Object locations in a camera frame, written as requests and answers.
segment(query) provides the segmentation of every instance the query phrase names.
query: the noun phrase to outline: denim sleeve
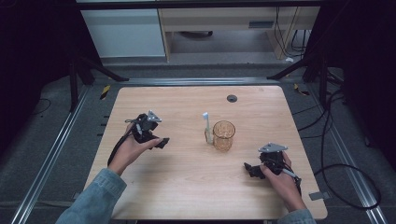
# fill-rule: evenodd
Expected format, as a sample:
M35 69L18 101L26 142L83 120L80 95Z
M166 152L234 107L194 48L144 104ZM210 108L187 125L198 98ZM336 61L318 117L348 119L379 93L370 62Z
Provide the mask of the denim sleeve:
M296 210L288 213L277 224L314 224L317 223L308 209Z
M125 188L125 182L117 174L109 169L101 170L56 223L107 224Z

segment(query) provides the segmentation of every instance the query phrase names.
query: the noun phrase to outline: tripod leg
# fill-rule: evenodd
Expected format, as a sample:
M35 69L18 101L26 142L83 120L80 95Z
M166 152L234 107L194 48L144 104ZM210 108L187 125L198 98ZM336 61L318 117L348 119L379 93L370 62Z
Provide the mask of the tripod leg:
M308 54L306 57L304 56L300 61L298 61L297 63L294 63L293 65L287 67L286 69L284 69L283 71L281 71L280 73L271 76L271 77L267 77L267 79L275 79L275 80L279 80L282 77L290 74L292 71L303 67L303 66L307 66L309 63L311 63L312 61L314 61L317 57L317 54L311 53Z
M323 106L326 106L327 69L327 59L323 57L319 82L319 101Z
M104 67L92 62L89 59L86 59L86 58L83 58L83 57L79 57L79 59L80 59L81 62L83 62L83 63L87 64L88 66L98 70L99 72L105 74L106 76L113 78L116 81L129 81L129 78L120 77L120 76L112 73L111 71L105 69Z
M72 104L70 106L70 112L72 112L78 103L78 84L77 84L77 73L75 70L75 64L73 61L69 64L69 76L70 76L70 93Z

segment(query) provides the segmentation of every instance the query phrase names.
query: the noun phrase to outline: white panel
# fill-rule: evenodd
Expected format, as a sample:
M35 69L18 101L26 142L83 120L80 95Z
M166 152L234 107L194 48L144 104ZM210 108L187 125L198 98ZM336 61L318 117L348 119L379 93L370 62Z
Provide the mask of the white panel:
M101 58L164 57L157 9L85 10L81 13Z

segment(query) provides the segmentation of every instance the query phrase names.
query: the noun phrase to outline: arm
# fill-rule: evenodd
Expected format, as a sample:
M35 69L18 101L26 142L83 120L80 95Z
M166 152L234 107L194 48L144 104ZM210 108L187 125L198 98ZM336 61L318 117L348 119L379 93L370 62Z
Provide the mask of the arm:
M138 144L133 136L127 137L107 169L103 169L95 177L56 223L108 223L114 206L126 188L125 182L120 178L123 171L144 151L161 141L158 138Z
M291 160L288 155L283 152L283 158L285 163L291 167ZM278 223L316 223L312 218L311 213L306 208L303 199L300 196L299 191L294 183L291 176L282 172L279 175L275 175L265 165L261 165L262 173L271 182L271 185L275 189L276 193L282 198L289 213L282 217Z

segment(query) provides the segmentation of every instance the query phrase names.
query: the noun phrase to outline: black fabric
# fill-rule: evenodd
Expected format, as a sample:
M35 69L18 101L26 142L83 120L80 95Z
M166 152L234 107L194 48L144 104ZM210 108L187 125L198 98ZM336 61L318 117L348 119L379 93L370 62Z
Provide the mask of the black fabric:
M51 1L0 7L0 158L34 110L43 86L68 75L73 53L101 64L79 11L58 10Z
M396 6L375 8L381 12L377 24L366 30L366 41L361 43L356 61L345 70L344 91L369 143L382 149L396 170Z
M344 69L347 95L370 143L380 147L396 170L391 127L396 125L392 86L396 52L396 11L392 0L348 0L322 7L307 44L307 53L325 56L329 67ZM321 61L307 71L319 75Z

